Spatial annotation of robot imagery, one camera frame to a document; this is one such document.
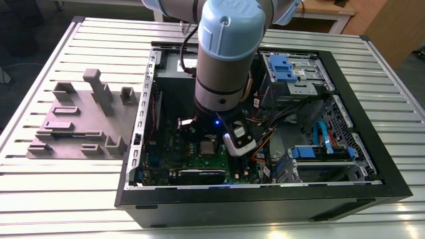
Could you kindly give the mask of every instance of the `black cable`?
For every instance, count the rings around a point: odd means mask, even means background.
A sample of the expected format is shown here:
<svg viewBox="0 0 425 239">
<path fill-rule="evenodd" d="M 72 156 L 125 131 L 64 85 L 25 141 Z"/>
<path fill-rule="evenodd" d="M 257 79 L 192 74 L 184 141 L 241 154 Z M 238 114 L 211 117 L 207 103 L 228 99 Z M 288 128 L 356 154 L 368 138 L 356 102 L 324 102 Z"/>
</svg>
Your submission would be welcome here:
<svg viewBox="0 0 425 239">
<path fill-rule="evenodd" d="M 304 1 L 302 0 L 301 0 L 301 5 L 302 5 L 301 18 L 304 18 L 304 16 L 305 16 L 305 5 L 304 5 Z"/>
<path fill-rule="evenodd" d="M 192 36 L 195 35 L 196 31 L 199 30 L 199 26 L 196 26 L 196 28 L 193 29 L 193 31 L 191 32 L 191 34 L 187 36 L 183 44 L 181 44 L 181 48 L 180 48 L 180 65 L 181 65 L 181 68 L 184 70 L 184 72 L 187 72 L 188 74 L 192 74 L 195 75 L 196 74 L 196 71 L 193 68 L 187 68 L 185 66 L 185 62 L 184 62 L 184 49 L 185 49 L 185 45 L 189 41 L 189 39 L 192 38 Z"/>
<path fill-rule="evenodd" d="M 296 113 L 296 111 L 304 107 L 308 103 L 317 101 L 317 100 L 324 100 L 330 97 L 329 93 L 321 94 L 318 96 L 312 96 L 304 98 L 301 101 L 298 101 L 294 105 L 284 109 L 277 113 L 277 115 L 270 119 L 269 124 L 265 126 L 265 132 L 261 134 L 260 138 L 256 139 L 257 142 L 261 142 L 269 135 L 273 133 L 277 123 L 280 120 L 284 120 L 288 116 Z"/>
<path fill-rule="evenodd" d="M 268 122 L 266 122 L 266 125 L 270 124 L 270 120 L 272 120 L 272 117 L 274 116 L 274 111 L 276 111 L 276 105 L 274 105 L 274 92 L 273 92 L 273 83 L 272 83 L 272 79 L 270 77 L 268 77 L 268 83 L 269 83 L 269 90 L 270 90 L 270 98 L 272 98 L 272 111 L 270 111 L 270 117 L 268 118 Z"/>
<path fill-rule="evenodd" d="M 272 183 L 272 171 L 273 171 L 273 165 L 272 165 L 272 156 L 270 156 L 270 140 L 266 142 L 265 146 L 262 147 L 264 150 L 264 160 L 265 160 L 265 164 L 264 166 L 268 168 L 269 170 L 269 174 L 262 176 L 262 183 Z"/>
</svg>

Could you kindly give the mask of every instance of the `cable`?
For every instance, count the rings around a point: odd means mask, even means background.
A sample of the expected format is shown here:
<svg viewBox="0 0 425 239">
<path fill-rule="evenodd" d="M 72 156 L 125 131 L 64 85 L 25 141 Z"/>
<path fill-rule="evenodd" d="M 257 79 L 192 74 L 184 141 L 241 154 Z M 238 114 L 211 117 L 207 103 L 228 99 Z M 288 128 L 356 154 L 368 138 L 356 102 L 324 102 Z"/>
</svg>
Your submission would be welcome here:
<svg viewBox="0 0 425 239">
<path fill-rule="evenodd" d="M 296 103 L 294 105 L 292 105 L 289 108 L 286 108 L 285 110 L 282 110 L 281 112 L 277 113 L 276 117 L 270 120 L 270 123 L 268 125 L 266 128 L 270 128 L 280 119 L 285 119 L 289 115 L 292 115 L 294 113 L 294 111 L 304 107 L 308 103 L 317 101 L 317 100 L 324 100 L 326 98 L 330 97 L 329 93 L 324 93 L 318 96 L 310 96 L 304 98 L 301 101 L 298 101 L 298 103 Z"/>
<path fill-rule="evenodd" d="M 187 28 L 187 30 L 185 30 L 185 23 L 184 23 L 184 21 L 180 21 L 180 29 L 181 29 L 181 34 L 183 34 L 184 36 L 185 36 L 185 35 L 188 34 L 188 32 L 189 32 L 191 26 L 192 26 L 192 23 L 189 23 L 188 28 Z"/>
<path fill-rule="evenodd" d="M 258 153 L 260 150 L 262 149 L 262 147 L 264 147 L 264 145 L 266 144 L 266 142 L 270 140 L 272 136 L 273 136 L 273 134 L 270 134 L 270 136 L 266 138 L 266 140 L 262 142 L 261 146 L 258 147 L 257 151 L 253 153 L 253 155 L 252 155 L 252 157 L 250 157 L 252 160 L 254 159 L 257 153 Z"/>
<path fill-rule="evenodd" d="M 196 26 L 196 28 L 192 30 L 191 34 L 187 36 L 183 44 L 181 44 L 181 48 L 180 48 L 180 64 L 181 64 L 181 68 L 184 70 L 184 72 L 187 72 L 188 74 L 195 75 L 196 71 L 193 68 L 188 69 L 185 66 L 185 62 L 184 62 L 184 49 L 185 49 L 185 45 L 189 41 L 189 39 L 192 38 L 192 36 L 195 35 L 196 31 L 199 30 L 199 26 Z"/>
<path fill-rule="evenodd" d="M 262 171 L 264 175 L 262 175 L 262 183 L 270 183 L 270 175 L 272 175 L 272 171 L 273 171 L 273 165 L 272 165 L 272 156 L 270 156 L 270 141 L 268 140 L 265 146 L 264 146 L 264 160 L 265 160 L 265 165 L 264 167 L 266 167 L 269 169 L 269 173 L 265 172 L 265 170 Z"/>
<path fill-rule="evenodd" d="M 302 0 L 301 0 L 301 5 L 302 5 L 301 18 L 304 18 L 304 16 L 305 16 L 305 5 L 304 5 L 304 1 Z"/>
<path fill-rule="evenodd" d="M 15 67 L 15 66 L 23 66 L 23 65 L 44 66 L 43 64 L 37 64 L 37 63 L 17 63 L 17 64 L 9 65 L 7 67 L 3 67 L 3 69 L 7 69 L 7 68 Z"/>
<path fill-rule="evenodd" d="M 269 123 L 270 123 L 270 119 L 272 119 L 272 117 L 273 117 L 273 115 L 274 115 L 274 111 L 276 111 L 274 92 L 273 92 L 273 87 L 272 87 L 273 83 L 272 83 L 270 77 L 266 77 L 266 74 L 265 74 L 264 77 L 268 78 L 268 83 L 269 83 L 268 89 L 270 90 L 270 98 L 272 98 L 272 112 L 270 112 L 270 118 L 269 118 L 269 120 L 268 120 L 268 124 L 269 124 Z"/>
<path fill-rule="evenodd" d="M 250 121 L 250 122 L 254 122 L 254 123 L 261 123 L 262 121 L 260 120 L 256 120 L 256 119 L 250 119 L 250 118 L 245 118 L 245 120 Z"/>
<path fill-rule="evenodd" d="M 240 98 L 240 102 L 244 102 L 248 99 L 248 97 L 249 97 L 252 83 L 253 83 L 253 77 L 252 77 L 252 71 L 250 70 L 248 71 L 248 77 L 249 77 L 249 79 L 248 79 L 248 83 L 246 83 L 244 94 L 242 94 L 242 96 Z"/>
<path fill-rule="evenodd" d="M 332 148 L 332 138 L 328 134 L 326 124 L 322 121 L 316 121 L 313 126 L 313 144 L 318 145 L 318 128 L 321 128 L 321 135 L 324 138 L 324 145 L 326 147 L 328 153 L 333 153 Z"/>
</svg>

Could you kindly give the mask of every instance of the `metal table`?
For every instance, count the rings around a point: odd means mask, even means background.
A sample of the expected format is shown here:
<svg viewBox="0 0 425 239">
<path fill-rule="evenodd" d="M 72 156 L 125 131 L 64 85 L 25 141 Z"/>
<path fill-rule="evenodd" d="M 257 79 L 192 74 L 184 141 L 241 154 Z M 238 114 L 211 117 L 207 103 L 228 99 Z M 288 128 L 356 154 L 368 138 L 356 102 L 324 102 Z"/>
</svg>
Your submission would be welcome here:
<svg viewBox="0 0 425 239">
<path fill-rule="evenodd" d="M 337 222 L 143 230 L 113 207 L 121 160 L 31 160 L 27 147 L 57 82 L 103 72 L 112 91 L 141 91 L 152 41 L 181 42 L 172 23 L 77 18 L 0 137 L 0 235 L 81 238 L 413 238 L 425 235 L 425 114 L 372 43 L 357 36 L 270 30 L 262 46 L 332 51 L 413 197 Z"/>
</svg>

